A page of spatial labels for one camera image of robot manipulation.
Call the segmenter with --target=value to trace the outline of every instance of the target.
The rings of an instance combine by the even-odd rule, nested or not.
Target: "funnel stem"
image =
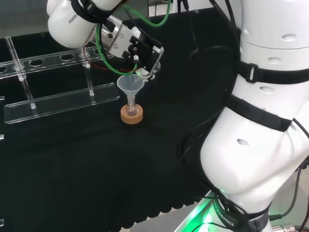
[[[127,104],[130,108],[133,108],[135,105],[135,96],[129,95],[127,97]]]

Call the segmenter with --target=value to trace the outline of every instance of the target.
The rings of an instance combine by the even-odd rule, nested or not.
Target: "white wall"
[[[189,1],[190,11],[212,7],[212,4],[209,2],[209,0],[188,0],[188,1]],[[225,4],[225,0],[216,0],[216,2],[222,8],[225,14],[229,17],[228,10]],[[242,16],[241,2],[240,0],[230,0],[230,2],[233,8],[234,15],[235,15],[236,24],[239,28],[241,28],[241,16]],[[174,0],[173,12],[177,12],[177,0]]]

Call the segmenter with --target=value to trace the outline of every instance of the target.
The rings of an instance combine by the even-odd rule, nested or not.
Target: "clear plastic funnel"
[[[118,79],[118,87],[127,95],[128,102],[125,112],[128,116],[135,116],[139,113],[139,108],[135,104],[135,95],[144,87],[144,84],[144,81],[135,74],[121,76]]]
[[[121,76],[118,81],[118,87],[129,97],[135,96],[141,88],[144,87],[144,81],[139,76],[132,74],[130,76]]]

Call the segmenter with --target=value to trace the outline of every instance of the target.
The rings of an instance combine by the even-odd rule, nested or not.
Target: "clear acrylic rod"
[[[90,54],[86,50],[86,48],[85,47],[81,47],[80,57],[85,59],[85,58],[89,58],[89,56],[90,56]],[[89,89],[89,95],[90,96],[94,96],[95,94],[93,92],[90,63],[87,60],[84,61],[83,62],[83,67],[85,69],[85,75],[86,75],[87,85],[88,85],[88,89]]]
[[[26,80],[27,76],[26,76],[26,74],[24,72],[24,66],[19,61],[19,58],[18,58],[18,55],[16,53],[16,50],[15,50],[12,38],[10,36],[6,36],[5,37],[5,41],[6,41],[6,44],[7,44],[8,48],[9,48],[9,51],[11,53],[13,62],[15,64],[14,69],[17,72],[18,79],[22,83],[22,86],[24,88],[24,91],[25,91],[26,97],[27,97],[27,99],[29,101],[29,104],[31,106],[31,109],[35,109],[36,106],[35,106],[35,103],[34,103],[34,100],[33,100],[33,97],[32,97],[32,94],[31,94],[28,82]]]

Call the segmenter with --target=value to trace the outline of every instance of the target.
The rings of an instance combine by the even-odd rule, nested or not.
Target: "green light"
[[[210,224],[208,224],[208,223],[210,223],[211,221],[212,221],[212,218],[211,218],[210,213],[208,212],[208,213],[206,213],[206,214],[204,215],[204,218],[203,218],[203,223],[205,223],[205,225],[202,225],[202,226],[198,229],[197,232],[207,232],[207,231],[208,231],[208,228],[209,228],[209,226],[210,226]]]

